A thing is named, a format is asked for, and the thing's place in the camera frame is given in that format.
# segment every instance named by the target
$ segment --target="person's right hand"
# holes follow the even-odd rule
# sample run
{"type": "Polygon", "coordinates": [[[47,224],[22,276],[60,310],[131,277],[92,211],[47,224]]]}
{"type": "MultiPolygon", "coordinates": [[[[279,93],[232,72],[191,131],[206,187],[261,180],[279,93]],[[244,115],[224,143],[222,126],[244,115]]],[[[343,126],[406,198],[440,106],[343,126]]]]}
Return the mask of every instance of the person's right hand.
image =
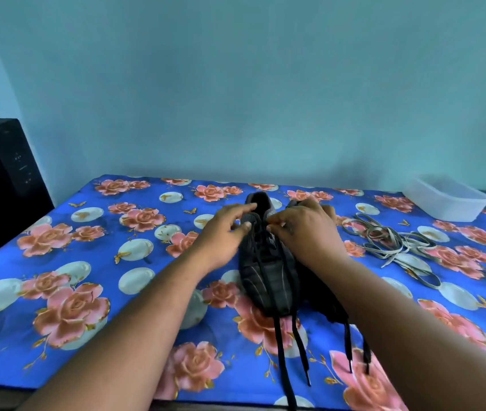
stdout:
{"type": "Polygon", "coordinates": [[[298,261],[317,272],[325,262],[349,259],[336,228],[332,206],[306,199],[268,218],[268,230],[287,246],[298,261]]]}

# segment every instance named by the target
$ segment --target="forearm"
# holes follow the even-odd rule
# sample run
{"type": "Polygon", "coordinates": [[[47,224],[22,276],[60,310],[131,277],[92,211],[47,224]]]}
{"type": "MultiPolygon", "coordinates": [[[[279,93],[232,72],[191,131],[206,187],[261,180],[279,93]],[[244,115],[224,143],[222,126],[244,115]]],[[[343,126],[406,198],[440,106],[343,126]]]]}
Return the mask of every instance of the forearm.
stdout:
{"type": "Polygon", "coordinates": [[[192,291],[208,272],[196,256],[188,251],[157,274],[21,410],[147,410],[192,291]]]}
{"type": "Polygon", "coordinates": [[[363,333],[411,410],[486,409],[486,352],[361,263],[348,259],[322,264],[317,274],[363,333]]]}

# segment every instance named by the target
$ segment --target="person's left hand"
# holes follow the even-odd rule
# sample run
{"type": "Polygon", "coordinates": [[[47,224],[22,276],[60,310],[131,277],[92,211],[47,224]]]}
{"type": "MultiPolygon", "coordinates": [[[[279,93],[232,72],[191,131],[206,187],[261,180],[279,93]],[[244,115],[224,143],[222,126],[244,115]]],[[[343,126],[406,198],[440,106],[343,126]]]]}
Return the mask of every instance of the person's left hand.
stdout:
{"type": "Polygon", "coordinates": [[[239,244],[251,230],[245,222],[233,231],[234,222],[256,208],[256,203],[226,205],[207,222],[189,251],[205,262],[206,273],[226,265],[237,253],[239,244]]]}

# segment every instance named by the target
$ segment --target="shoe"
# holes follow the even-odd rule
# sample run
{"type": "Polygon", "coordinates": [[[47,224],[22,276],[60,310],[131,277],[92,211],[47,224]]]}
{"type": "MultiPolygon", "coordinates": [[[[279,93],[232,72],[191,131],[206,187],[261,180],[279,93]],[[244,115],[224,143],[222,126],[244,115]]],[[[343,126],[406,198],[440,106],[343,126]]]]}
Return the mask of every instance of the shoe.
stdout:
{"type": "Polygon", "coordinates": [[[300,352],[300,358],[308,386],[308,357],[296,327],[296,313],[300,301],[300,284],[294,257],[279,239],[266,230],[267,219],[276,210],[265,192],[251,193],[245,203],[257,203],[256,209],[245,214],[241,222],[251,222],[250,232],[239,246],[239,274],[241,283],[252,302],[265,317],[273,318],[275,339],[278,346],[281,385],[289,409],[296,410],[296,399],[288,378],[280,318],[292,316],[292,332],[300,352]]]}
{"type": "MultiPolygon", "coordinates": [[[[294,207],[299,205],[299,203],[298,200],[291,200],[287,207],[294,207]]],[[[351,332],[349,317],[346,310],[329,287],[323,283],[312,270],[307,268],[297,259],[294,261],[300,282],[301,302],[308,301],[311,308],[324,315],[329,322],[341,323],[344,325],[344,350],[349,362],[349,372],[353,373],[353,368],[351,366],[353,361],[353,354],[351,351],[351,332]]],[[[370,347],[363,337],[363,360],[367,366],[367,374],[370,367],[370,359],[370,347]]]]}

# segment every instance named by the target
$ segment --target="person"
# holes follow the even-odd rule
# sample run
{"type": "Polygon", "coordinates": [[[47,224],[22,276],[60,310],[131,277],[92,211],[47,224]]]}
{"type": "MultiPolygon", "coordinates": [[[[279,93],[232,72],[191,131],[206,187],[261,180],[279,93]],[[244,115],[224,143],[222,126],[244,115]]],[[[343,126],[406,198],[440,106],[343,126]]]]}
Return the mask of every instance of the person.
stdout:
{"type": "MultiPolygon", "coordinates": [[[[220,209],[194,244],[20,410],[148,410],[192,291],[236,254],[251,225],[232,226],[254,208],[220,209]]],[[[350,258],[334,208],[306,200],[268,221],[270,231],[335,293],[409,409],[486,409],[486,352],[350,258]]]]}

